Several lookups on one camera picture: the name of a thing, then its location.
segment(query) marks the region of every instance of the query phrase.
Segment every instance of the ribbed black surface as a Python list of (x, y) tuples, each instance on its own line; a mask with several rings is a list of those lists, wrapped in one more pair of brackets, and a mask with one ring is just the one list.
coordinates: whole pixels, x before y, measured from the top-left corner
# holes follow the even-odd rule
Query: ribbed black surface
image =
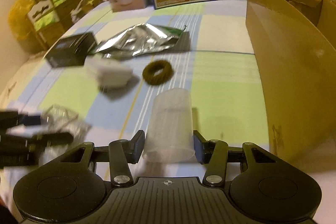
[(197, 178), (139, 178), (112, 191), (97, 211), (71, 224), (260, 224), (239, 213), (217, 188)]

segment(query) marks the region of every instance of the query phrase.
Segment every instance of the silver screw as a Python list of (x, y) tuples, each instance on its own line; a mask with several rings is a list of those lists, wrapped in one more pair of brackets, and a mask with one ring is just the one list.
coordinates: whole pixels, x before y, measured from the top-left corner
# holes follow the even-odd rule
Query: silver screw
[(220, 183), (222, 181), (222, 177), (218, 175), (211, 175), (211, 176), (207, 176), (205, 180), (211, 184), (215, 184), (215, 183)]
[(125, 184), (125, 183), (129, 182), (131, 179), (130, 179), (130, 177), (128, 177), (128, 176), (125, 176), (125, 175), (119, 175), (119, 176), (114, 177), (113, 180), (114, 180), (116, 183), (119, 183), (119, 184)]

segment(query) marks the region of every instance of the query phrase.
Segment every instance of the silver foil bag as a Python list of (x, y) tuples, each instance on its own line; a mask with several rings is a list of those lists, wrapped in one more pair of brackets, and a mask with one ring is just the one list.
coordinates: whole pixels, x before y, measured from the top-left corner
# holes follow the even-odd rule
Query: silver foil bag
[(184, 29), (149, 23), (130, 27), (107, 41), (102, 41), (89, 54), (101, 53), (107, 58), (132, 58), (141, 54), (160, 52), (174, 47)]

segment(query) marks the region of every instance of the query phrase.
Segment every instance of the tablecloth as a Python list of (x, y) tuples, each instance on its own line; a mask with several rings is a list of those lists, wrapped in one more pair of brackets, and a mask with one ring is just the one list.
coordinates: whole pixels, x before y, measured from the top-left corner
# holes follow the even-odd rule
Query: tablecloth
[[(245, 27), (245, 0), (218, 0), (154, 10), (147, 7), (113, 13), (103, 3), (83, 17), (64, 36), (91, 31), (98, 42), (138, 23), (152, 23), (182, 28), (183, 47), (179, 52), (162, 52), (128, 61), (134, 77), (126, 88), (108, 93), (99, 91), (97, 83), (83, 67), (52, 69), (42, 60), (25, 83), (12, 94), (8, 108), (39, 112), (53, 104), (79, 113), (92, 125), (86, 141), (106, 146), (117, 139), (130, 139), (146, 131), (153, 99), (174, 87), (190, 90), (194, 127), (206, 139), (220, 139), (231, 146), (254, 142), (268, 149), (266, 110), (260, 76), (253, 48)], [(149, 86), (142, 80), (144, 67), (152, 60), (166, 59), (175, 71), (161, 86)], [(34, 132), (20, 128), (18, 132)], [(232, 179), (237, 166), (228, 169)], [(162, 165), (144, 162), (131, 166), (135, 176), (199, 176), (205, 167), (188, 162)], [(11, 187), (27, 173), (27, 168), (6, 169)], [(97, 174), (109, 180), (108, 164), (98, 164)]]

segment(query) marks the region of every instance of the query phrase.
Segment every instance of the yellow plastic bag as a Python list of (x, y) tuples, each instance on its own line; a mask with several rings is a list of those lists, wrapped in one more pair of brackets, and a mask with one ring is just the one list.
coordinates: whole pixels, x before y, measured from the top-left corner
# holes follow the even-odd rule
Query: yellow plastic bag
[(27, 13), (36, 4), (35, 0), (16, 0), (8, 14), (9, 27), (17, 40), (28, 38), (31, 32), (31, 22)]

